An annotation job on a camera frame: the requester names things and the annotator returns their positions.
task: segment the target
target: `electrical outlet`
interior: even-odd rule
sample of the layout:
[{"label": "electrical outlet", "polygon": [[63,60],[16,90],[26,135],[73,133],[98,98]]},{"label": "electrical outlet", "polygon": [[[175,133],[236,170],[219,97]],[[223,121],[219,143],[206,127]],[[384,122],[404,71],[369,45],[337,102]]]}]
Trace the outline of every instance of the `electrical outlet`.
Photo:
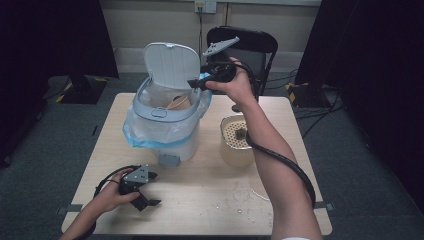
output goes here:
[{"label": "electrical outlet", "polygon": [[206,13],[216,13],[216,2],[206,2],[205,7]]},{"label": "electrical outlet", "polygon": [[205,1],[194,1],[194,12],[199,12],[202,9],[202,13],[206,13]]}]

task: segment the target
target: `black cable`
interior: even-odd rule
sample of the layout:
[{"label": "black cable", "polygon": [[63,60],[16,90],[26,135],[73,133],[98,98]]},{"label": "black cable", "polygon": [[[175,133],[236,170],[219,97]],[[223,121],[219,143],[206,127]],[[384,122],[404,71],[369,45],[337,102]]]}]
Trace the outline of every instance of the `black cable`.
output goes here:
[{"label": "black cable", "polygon": [[303,113],[302,116],[296,117],[296,120],[302,120],[306,118],[312,118],[312,117],[319,117],[323,114],[325,114],[328,110],[324,108],[320,108],[318,110],[300,110],[294,112],[295,114]]},{"label": "black cable", "polygon": [[302,134],[302,139],[306,137],[306,135],[309,133],[309,131],[311,131],[311,129],[319,122],[321,121],[321,119],[323,119],[325,116],[327,116],[329,113],[332,112],[332,110],[334,109],[334,106],[337,103],[337,99],[340,96],[340,91],[337,92],[337,96],[336,99],[334,100],[333,104],[331,104],[330,108],[328,109],[327,112],[323,113],[306,131],[305,133]]},{"label": "black cable", "polygon": [[199,22],[200,22],[200,30],[199,30],[199,60],[202,61],[202,51],[203,51],[203,8],[198,7],[197,11],[199,12]]},{"label": "black cable", "polygon": [[342,91],[342,88],[338,88],[338,87],[323,87],[322,90],[324,91]]},{"label": "black cable", "polygon": [[274,82],[274,81],[277,81],[277,80],[283,80],[283,79],[289,79],[287,82],[285,82],[283,85],[281,85],[281,86],[277,86],[277,87],[266,87],[265,89],[266,90],[271,90],[271,89],[278,89],[278,88],[282,88],[282,87],[284,87],[284,86],[286,86],[287,84],[289,84],[289,83],[291,83],[291,79],[292,79],[292,77],[296,77],[296,74],[295,75],[292,75],[293,74],[293,72],[294,71],[297,71],[298,69],[294,69],[294,70],[292,70],[292,71],[290,71],[290,74],[289,74],[289,76],[288,77],[283,77],[283,78],[276,78],[276,79],[271,79],[271,80],[268,80],[267,81],[267,83],[268,82]]},{"label": "black cable", "polygon": [[227,7],[225,8],[225,26],[228,26],[228,15],[229,15],[229,11],[228,9],[230,8],[230,3],[227,3]]},{"label": "black cable", "polygon": [[297,165],[295,162],[293,162],[292,160],[288,159],[287,157],[274,152],[268,148],[262,147],[256,143],[254,143],[252,141],[252,139],[249,136],[249,132],[246,133],[246,142],[247,144],[249,144],[252,148],[255,148],[265,154],[268,154],[272,157],[274,157],[275,159],[279,160],[280,162],[282,162],[283,164],[287,165],[290,169],[292,169],[299,177],[300,179],[302,179],[303,183],[305,184],[306,190],[309,193],[309,196],[311,198],[311,202],[312,202],[312,209],[315,208],[315,202],[316,202],[316,195],[315,195],[315,190],[314,190],[314,186],[312,185],[311,180],[308,178],[308,175],[306,175],[306,173],[299,167],[299,165]]},{"label": "black cable", "polygon": [[[342,108],[343,108],[343,106],[344,106],[344,104],[341,104],[339,107],[337,107],[337,108],[335,108],[335,109],[331,110],[331,111],[330,111],[330,113],[333,113],[333,112],[336,112],[336,111],[338,111],[338,110],[342,109]],[[311,111],[311,110],[304,110],[304,112],[309,112],[308,114],[315,113],[315,112],[320,112],[320,113],[317,113],[317,114],[314,114],[314,115],[307,115],[307,114],[305,114],[305,115],[303,115],[303,116],[296,117],[296,120],[302,120],[302,119],[312,118],[312,117],[319,117],[319,116],[321,116],[321,115],[323,115],[323,114],[326,114],[326,113],[328,112],[328,110],[326,110],[326,109],[318,109],[318,110],[315,110],[315,111]]]},{"label": "black cable", "polygon": [[294,111],[293,110],[293,113],[294,114],[297,114],[297,113],[304,113],[304,112],[308,112],[308,113],[316,113],[316,112],[321,112],[321,114],[322,113],[324,113],[324,112],[327,112],[327,108],[319,108],[319,109],[314,109],[314,110],[311,110],[311,109],[308,109],[308,108],[306,108],[306,109],[298,109],[298,110],[296,110],[296,111]]},{"label": "black cable", "polygon": [[247,65],[246,63],[239,61],[241,63],[241,65],[234,63],[234,66],[243,69],[244,71],[246,71],[247,76],[250,80],[250,82],[253,85],[253,94],[255,96],[256,101],[259,102],[259,85],[258,85],[258,81],[256,80],[255,75],[253,74],[252,69],[249,67],[249,65]]}]

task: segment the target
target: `wooden table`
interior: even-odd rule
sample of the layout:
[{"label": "wooden table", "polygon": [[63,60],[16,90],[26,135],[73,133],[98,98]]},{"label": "wooden table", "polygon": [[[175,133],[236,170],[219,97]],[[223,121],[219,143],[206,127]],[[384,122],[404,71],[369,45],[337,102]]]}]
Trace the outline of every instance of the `wooden table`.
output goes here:
[{"label": "wooden table", "polygon": [[[149,164],[158,177],[141,187],[148,199],[160,199],[155,207],[139,212],[124,204],[102,215],[95,234],[119,235],[221,235],[263,236],[272,230],[272,208],[256,165],[245,169],[228,166],[219,153],[220,123],[234,115],[227,96],[216,96],[200,120],[199,147],[192,159],[176,168],[158,164],[151,149],[131,147],[122,132],[133,93],[115,98],[100,133],[72,204],[84,206],[94,188],[114,170],[127,165]],[[260,97],[270,121],[292,147],[300,167],[311,179],[317,201],[322,201],[314,172],[288,99]],[[315,214],[323,235],[332,231],[325,208]],[[62,225],[66,230],[77,213],[68,212]]]}]

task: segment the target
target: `white trash can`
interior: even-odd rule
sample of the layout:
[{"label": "white trash can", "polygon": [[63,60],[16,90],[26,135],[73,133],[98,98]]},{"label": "white trash can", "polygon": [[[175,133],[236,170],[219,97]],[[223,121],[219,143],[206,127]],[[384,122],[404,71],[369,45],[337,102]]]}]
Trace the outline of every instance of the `white trash can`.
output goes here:
[{"label": "white trash can", "polygon": [[161,165],[175,167],[195,154],[199,120],[212,94],[187,83],[200,76],[199,56],[193,49],[151,43],[144,60],[149,77],[128,109],[123,132],[131,146],[152,148]]}]

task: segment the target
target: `trash can lid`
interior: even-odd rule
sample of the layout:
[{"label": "trash can lid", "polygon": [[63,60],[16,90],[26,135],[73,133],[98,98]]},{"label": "trash can lid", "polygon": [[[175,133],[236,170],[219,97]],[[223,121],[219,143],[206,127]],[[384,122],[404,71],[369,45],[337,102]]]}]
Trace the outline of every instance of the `trash can lid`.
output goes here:
[{"label": "trash can lid", "polygon": [[199,55],[175,43],[155,42],[145,48],[144,61],[155,84],[174,89],[190,89],[188,80],[199,79]]}]

